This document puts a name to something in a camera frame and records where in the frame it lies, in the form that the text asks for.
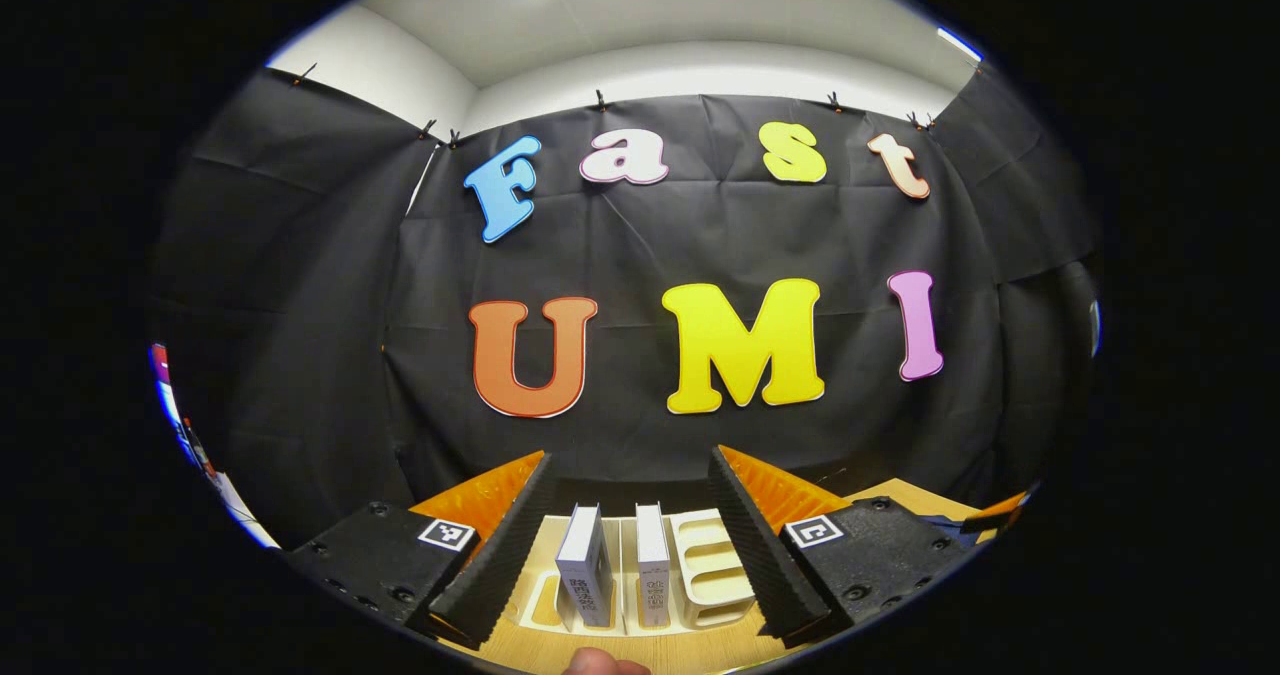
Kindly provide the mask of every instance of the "yellow letter m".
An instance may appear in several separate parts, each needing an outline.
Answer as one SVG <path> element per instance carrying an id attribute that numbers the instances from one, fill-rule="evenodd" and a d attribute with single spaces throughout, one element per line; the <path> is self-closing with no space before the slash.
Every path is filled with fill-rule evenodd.
<path id="1" fill-rule="evenodd" d="M 680 389 L 667 398 L 677 415 L 713 412 L 721 393 L 712 388 L 712 362 L 730 397 L 746 407 L 755 394 L 764 365 L 773 361 L 769 384 L 760 397 L 768 405 L 809 402 L 822 397 L 813 345 L 813 305 L 818 283 L 803 278 L 769 287 L 751 329 L 716 286 L 678 286 L 662 296 L 662 306 L 680 323 Z"/>

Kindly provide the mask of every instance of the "table surface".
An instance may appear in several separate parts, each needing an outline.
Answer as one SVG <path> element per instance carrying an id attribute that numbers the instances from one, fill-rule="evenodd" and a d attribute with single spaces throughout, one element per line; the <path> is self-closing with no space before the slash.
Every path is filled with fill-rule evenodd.
<path id="1" fill-rule="evenodd" d="M 900 502 L 915 515 L 943 515 L 951 520 L 964 520 L 978 508 L 946 500 L 900 479 L 887 480 L 865 491 L 846 496 L 847 501 L 887 496 Z M 983 533 L 979 542 L 995 535 Z M 508 612 L 515 605 L 508 605 Z M 600 638 L 547 633 L 516 625 L 508 617 L 499 617 L 493 635 L 480 646 L 480 652 L 445 640 L 443 644 L 471 656 L 538 675 L 559 675 L 568 667 L 573 651 L 594 647 L 608 651 L 618 660 L 632 660 L 649 667 L 654 675 L 685 675 L 726 672 L 740 667 L 767 662 L 808 646 L 783 648 L 780 640 L 758 635 L 764 626 L 759 606 L 736 622 L 677 635 L 644 638 Z"/>

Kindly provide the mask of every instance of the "white wall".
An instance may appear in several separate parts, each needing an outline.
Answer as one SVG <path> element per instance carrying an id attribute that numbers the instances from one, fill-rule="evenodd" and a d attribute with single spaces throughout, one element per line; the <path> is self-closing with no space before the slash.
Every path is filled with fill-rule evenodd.
<path id="1" fill-rule="evenodd" d="M 956 91 L 823 50 L 763 42 L 672 42 L 596 53 L 476 87 L 399 26 L 360 5 L 339 10 L 269 63 L 302 73 L 448 138 L 607 101 L 664 95 L 769 95 L 827 101 L 905 119 L 937 115 Z"/>
<path id="2" fill-rule="evenodd" d="M 271 68 L 321 82 L 449 138 L 463 129 L 476 87 L 398 24 L 360 5 L 339 10 L 276 53 Z"/>
<path id="3" fill-rule="evenodd" d="M 475 133 L 522 118 L 605 101 L 663 95 L 771 95 L 827 101 L 900 119 L 937 115 L 957 91 L 901 70 L 838 55 L 763 42 L 675 42 L 598 53 L 485 87 L 462 128 Z"/>

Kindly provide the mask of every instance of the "white box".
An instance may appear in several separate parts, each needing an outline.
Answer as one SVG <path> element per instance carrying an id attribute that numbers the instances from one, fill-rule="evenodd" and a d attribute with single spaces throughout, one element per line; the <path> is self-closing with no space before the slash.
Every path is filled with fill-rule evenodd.
<path id="1" fill-rule="evenodd" d="M 556 566 L 564 593 L 589 628 L 611 628 L 613 611 L 613 570 L 604 547 L 600 507 L 573 507 Z"/>
<path id="2" fill-rule="evenodd" d="M 640 571 L 640 625 L 666 628 L 671 624 L 671 555 L 662 505 L 636 505 L 636 565 Z"/>

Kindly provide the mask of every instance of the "finger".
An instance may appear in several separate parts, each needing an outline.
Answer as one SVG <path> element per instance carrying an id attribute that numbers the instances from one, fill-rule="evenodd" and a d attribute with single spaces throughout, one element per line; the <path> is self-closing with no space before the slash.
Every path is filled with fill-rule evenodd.
<path id="1" fill-rule="evenodd" d="M 563 675 L 618 675 L 618 663 L 603 649 L 577 648 Z"/>
<path id="2" fill-rule="evenodd" d="M 653 675 L 653 672 L 640 662 L 621 660 L 618 661 L 618 675 Z"/>

